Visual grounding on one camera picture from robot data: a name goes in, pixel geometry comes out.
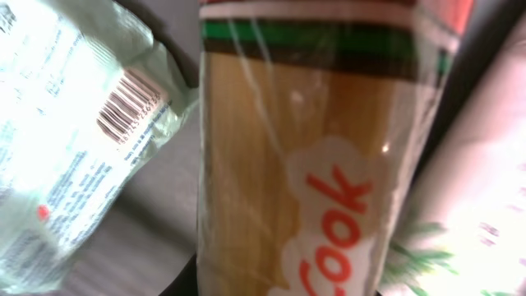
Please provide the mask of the white gold-capped cream tube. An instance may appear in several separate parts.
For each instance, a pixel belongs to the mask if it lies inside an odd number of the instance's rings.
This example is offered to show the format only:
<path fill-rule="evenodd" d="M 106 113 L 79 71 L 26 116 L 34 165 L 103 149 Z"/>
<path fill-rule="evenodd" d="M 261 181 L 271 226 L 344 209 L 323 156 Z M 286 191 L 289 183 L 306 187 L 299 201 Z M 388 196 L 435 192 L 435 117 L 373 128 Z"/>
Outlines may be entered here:
<path fill-rule="evenodd" d="M 408 196 L 385 296 L 525 292 L 525 24 L 511 32 Z"/>

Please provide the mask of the teal wet wipes pack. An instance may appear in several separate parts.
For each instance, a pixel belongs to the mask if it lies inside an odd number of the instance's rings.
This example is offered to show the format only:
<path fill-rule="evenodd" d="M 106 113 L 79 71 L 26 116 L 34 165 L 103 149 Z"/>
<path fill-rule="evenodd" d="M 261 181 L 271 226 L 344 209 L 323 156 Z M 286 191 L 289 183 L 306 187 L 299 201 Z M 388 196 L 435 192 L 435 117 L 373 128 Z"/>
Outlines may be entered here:
<path fill-rule="evenodd" d="M 1 3 L 1 292 L 59 288 L 124 184 L 196 100 L 119 3 Z"/>

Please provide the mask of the orange spaghetti packet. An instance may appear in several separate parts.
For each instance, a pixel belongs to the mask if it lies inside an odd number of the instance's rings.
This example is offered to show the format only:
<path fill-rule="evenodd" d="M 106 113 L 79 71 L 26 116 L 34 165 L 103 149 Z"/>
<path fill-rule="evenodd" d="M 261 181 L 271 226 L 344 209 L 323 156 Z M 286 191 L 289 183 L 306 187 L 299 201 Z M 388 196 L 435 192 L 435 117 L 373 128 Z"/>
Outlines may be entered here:
<path fill-rule="evenodd" d="M 472 0 L 204 1 L 202 295 L 373 295 Z"/>

